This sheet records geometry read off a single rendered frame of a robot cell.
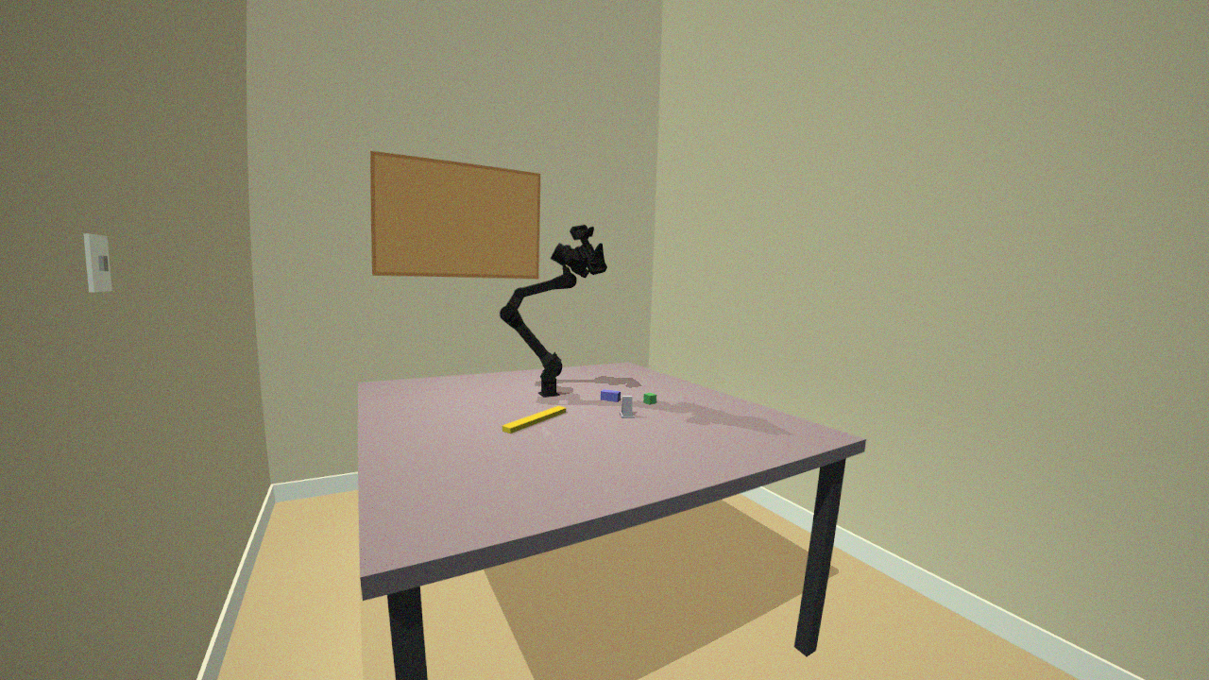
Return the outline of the yellow long bar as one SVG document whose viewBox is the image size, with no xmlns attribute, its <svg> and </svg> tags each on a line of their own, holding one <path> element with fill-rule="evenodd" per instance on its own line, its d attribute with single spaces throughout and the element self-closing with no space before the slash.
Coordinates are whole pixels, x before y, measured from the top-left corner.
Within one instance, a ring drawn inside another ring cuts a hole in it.
<svg viewBox="0 0 1209 680">
<path fill-rule="evenodd" d="M 546 410 L 546 413 L 538 413 L 528 417 L 520 417 L 517 421 L 502 425 L 502 431 L 511 433 L 519 430 L 527 430 L 527 427 L 530 427 L 533 423 L 540 423 L 545 420 L 550 420 L 550 417 L 557 417 L 557 415 L 563 415 L 565 413 L 566 408 L 555 407 L 553 409 Z"/>
</svg>

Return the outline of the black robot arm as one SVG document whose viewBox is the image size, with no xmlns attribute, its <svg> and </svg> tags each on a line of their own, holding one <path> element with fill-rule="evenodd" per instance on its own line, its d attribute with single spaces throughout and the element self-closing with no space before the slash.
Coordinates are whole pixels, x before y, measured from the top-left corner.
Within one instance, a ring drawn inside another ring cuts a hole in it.
<svg viewBox="0 0 1209 680">
<path fill-rule="evenodd" d="M 513 329 L 517 329 L 519 336 L 527 342 L 530 348 L 532 348 L 532 352 L 538 356 L 540 365 L 544 367 L 544 370 L 540 371 L 540 392 L 538 392 L 543 398 L 560 396 L 560 393 L 556 393 L 556 376 L 559 376 L 562 370 L 562 363 L 555 352 L 551 355 L 546 351 L 546 348 L 544 348 L 544 346 L 540 346 L 538 338 L 530 332 L 528 327 L 525 325 L 521 315 L 517 313 L 517 307 L 519 302 L 521 302 L 525 296 L 534 296 L 536 294 L 545 290 L 574 287 L 577 284 L 577 277 L 574 273 L 580 275 L 580 277 L 586 277 L 588 273 L 590 273 L 588 267 L 578 266 L 582 265 L 582 263 L 585 263 L 586 259 L 580 259 L 577 249 L 577 246 L 575 248 L 571 248 L 571 246 L 557 244 L 556 249 L 553 250 L 553 257 L 550 257 L 550 259 L 563 266 L 563 273 L 555 277 L 555 280 L 546 280 L 546 282 L 536 283 L 528 287 L 519 287 L 514 290 L 508 305 L 501 309 L 502 321 L 505 321 Z M 569 267 L 574 273 L 569 273 Z"/>
</svg>

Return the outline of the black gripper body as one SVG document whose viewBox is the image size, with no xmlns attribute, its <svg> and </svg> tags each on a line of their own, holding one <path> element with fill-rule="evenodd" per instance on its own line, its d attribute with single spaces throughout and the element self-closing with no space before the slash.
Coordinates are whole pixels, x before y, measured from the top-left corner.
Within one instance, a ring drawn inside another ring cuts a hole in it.
<svg viewBox="0 0 1209 680">
<path fill-rule="evenodd" d="M 571 227 L 569 229 L 571 238 L 577 241 L 577 236 L 574 234 L 579 230 L 588 230 L 588 227 L 586 225 L 582 225 L 582 227 Z M 588 261 L 588 257 L 592 254 L 592 244 L 588 241 L 588 238 L 578 238 L 578 240 L 580 240 L 580 246 L 577 247 L 578 254 L 580 259 L 583 260 L 586 259 L 585 263 L 582 263 L 582 265 L 578 266 L 580 267 L 588 266 L 588 271 L 590 271 L 591 275 L 604 272 L 607 270 L 607 265 L 604 265 L 604 263 L 596 263 L 595 265 L 590 265 L 590 263 Z"/>
</svg>

